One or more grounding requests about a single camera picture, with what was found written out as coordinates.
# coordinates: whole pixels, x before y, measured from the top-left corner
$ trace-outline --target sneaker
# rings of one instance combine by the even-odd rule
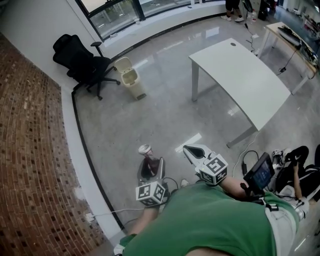
[[[220,16],[220,18],[223,19],[223,20],[226,20],[226,21],[228,21],[228,22],[231,21],[231,17],[228,17],[227,15]]]
[[[186,186],[188,186],[190,183],[184,178],[181,180],[181,184],[180,184],[180,187],[181,188],[184,188]]]
[[[245,19],[243,17],[238,17],[234,20],[235,22],[244,22]]]

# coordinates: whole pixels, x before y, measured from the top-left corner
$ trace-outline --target hand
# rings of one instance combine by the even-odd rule
[[[293,171],[294,171],[295,174],[298,173],[298,171],[299,171],[299,162],[296,162],[296,165],[293,166]]]

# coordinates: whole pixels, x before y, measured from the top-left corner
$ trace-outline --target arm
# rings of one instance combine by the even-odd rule
[[[128,235],[139,234],[149,223],[154,221],[159,214],[159,206],[144,208],[141,216],[135,222]]]
[[[299,163],[297,162],[295,166],[293,166],[293,183],[294,183],[294,193],[295,197],[298,199],[302,198],[302,192],[301,192],[301,187],[300,187],[300,180],[298,176],[298,171],[299,171]]]
[[[243,179],[236,179],[234,177],[227,176],[219,183],[219,186],[227,193],[231,194],[235,198],[246,198],[246,192],[241,188],[240,184],[244,183],[248,187],[248,184]]]

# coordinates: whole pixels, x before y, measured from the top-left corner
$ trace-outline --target brick wall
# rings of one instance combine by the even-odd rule
[[[85,255],[88,223],[64,130],[61,90],[0,34],[0,255]]]

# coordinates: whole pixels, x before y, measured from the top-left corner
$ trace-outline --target person's shorts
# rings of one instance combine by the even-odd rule
[[[225,1],[225,8],[228,11],[232,11],[232,9],[239,9],[240,0],[226,0]]]

